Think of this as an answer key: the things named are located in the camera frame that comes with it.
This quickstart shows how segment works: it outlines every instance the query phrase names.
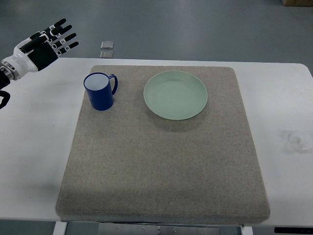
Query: blue mug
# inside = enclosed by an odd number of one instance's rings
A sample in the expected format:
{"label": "blue mug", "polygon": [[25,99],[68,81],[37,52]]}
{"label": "blue mug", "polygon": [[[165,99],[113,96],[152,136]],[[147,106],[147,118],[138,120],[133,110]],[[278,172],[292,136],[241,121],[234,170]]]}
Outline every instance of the blue mug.
{"label": "blue mug", "polygon": [[[110,85],[111,78],[115,80],[113,90]],[[113,95],[117,85],[117,77],[114,74],[106,75],[101,72],[94,72],[84,79],[84,87],[91,105],[99,111],[107,110],[113,105]]]}

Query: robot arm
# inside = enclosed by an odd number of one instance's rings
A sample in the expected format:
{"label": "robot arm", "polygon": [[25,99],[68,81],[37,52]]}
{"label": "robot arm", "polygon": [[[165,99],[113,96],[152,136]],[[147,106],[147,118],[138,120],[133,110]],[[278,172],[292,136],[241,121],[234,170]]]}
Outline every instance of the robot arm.
{"label": "robot arm", "polygon": [[[43,70],[57,60],[60,55],[78,45],[78,42],[74,42],[60,48],[76,36],[75,33],[72,33],[58,40],[61,35],[72,28],[71,25],[61,27],[65,22],[66,19],[62,19],[44,31],[36,32],[17,44],[13,50],[13,55],[3,59],[0,63],[0,90],[9,85],[11,80],[18,80],[28,72]],[[0,104],[1,109],[9,101],[10,94],[0,91],[0,96],[3,97]]]}

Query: felt pad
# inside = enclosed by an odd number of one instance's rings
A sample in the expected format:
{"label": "felt pad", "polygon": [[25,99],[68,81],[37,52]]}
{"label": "felt pad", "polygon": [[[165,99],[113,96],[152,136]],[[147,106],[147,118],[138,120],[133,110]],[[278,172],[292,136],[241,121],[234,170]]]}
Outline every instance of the felt pad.
{"label": "felt pad", "polygon": [[[168,120],[145,104],[162,71],[198,77],[206,107]],[[235,72],[226,67],[95,66],[114,73],[113,106],[84,96],[56,213],[63,221],[259,223],[269,206]]]}

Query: ceramic plate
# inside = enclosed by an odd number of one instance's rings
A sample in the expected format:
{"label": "ceramic plate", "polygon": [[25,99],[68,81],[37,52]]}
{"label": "ceramic plate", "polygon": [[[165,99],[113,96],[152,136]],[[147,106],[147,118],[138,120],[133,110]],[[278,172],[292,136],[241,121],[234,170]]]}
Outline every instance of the ceramic plate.
{"label": "ceramic plate", "polygon": [[183,71],[165,71],[153,76],[143,91],[149,109],[162,118],[191,118],[205,107],[207,91],[194,75]]}

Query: white table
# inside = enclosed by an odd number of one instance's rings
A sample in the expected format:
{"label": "white table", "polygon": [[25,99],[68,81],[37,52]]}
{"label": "white table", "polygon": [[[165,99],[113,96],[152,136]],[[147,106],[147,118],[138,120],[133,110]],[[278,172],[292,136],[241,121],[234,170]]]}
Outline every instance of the white table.
{"label": "white table", "polygon": [[261,225],[313,225],[313,78],[304,65],[82,58],[60,58],[4,88],[0,219],[60,220],[54,207],[94,65],[232,67],[271,210]]}

